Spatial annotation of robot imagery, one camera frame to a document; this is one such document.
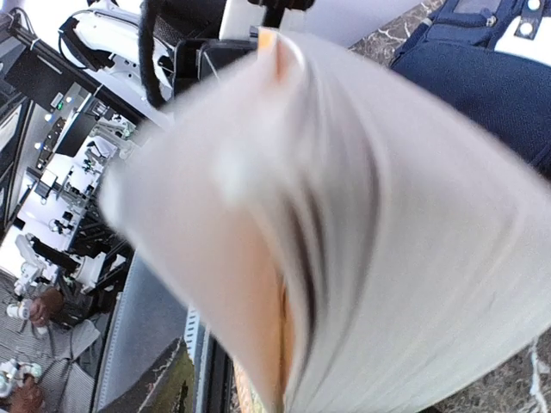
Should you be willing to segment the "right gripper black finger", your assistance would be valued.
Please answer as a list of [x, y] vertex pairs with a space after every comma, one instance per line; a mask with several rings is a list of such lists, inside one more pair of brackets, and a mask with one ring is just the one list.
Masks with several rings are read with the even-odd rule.
[[194, 364], [186, 342], [175, 339], [137, 382], [99, 412], [192, 412]]

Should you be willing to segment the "navy blue student backpack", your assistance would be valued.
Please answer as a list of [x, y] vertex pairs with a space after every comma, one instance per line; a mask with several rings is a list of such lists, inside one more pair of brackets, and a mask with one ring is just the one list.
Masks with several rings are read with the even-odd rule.
[[548, 1], [446, 1], [390, 67], [550, 175]]

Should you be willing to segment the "orange Treehouse paperback book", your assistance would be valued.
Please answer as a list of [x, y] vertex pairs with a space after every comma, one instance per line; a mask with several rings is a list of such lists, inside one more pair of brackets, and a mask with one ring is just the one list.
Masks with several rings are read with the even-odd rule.
[[550, 188], [472, 121], [308, 34], [180, 95], [108, 223], [270, 412], [416, 412], [550, 326]]

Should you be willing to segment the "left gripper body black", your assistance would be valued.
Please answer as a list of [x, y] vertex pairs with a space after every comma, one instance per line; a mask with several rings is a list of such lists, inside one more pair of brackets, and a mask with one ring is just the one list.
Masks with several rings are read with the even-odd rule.
[[178, 42], [174, 55], [172, 93], [178, 95], [201, 80], [257, 50], [264, 29], [300, 30], [313, 1], [249, 1], [264, 8], [263, 20], [250, 29], [246, 40], [198, 38]]

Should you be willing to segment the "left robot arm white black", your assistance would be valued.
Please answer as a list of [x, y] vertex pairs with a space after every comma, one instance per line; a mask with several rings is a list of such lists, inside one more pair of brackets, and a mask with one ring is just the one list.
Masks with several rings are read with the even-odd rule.
[[299, 27], [311, 1], [90, 1], [59, 28], [59, 52], [125, 83], [155, 109], [255, 51], [262, 28]]

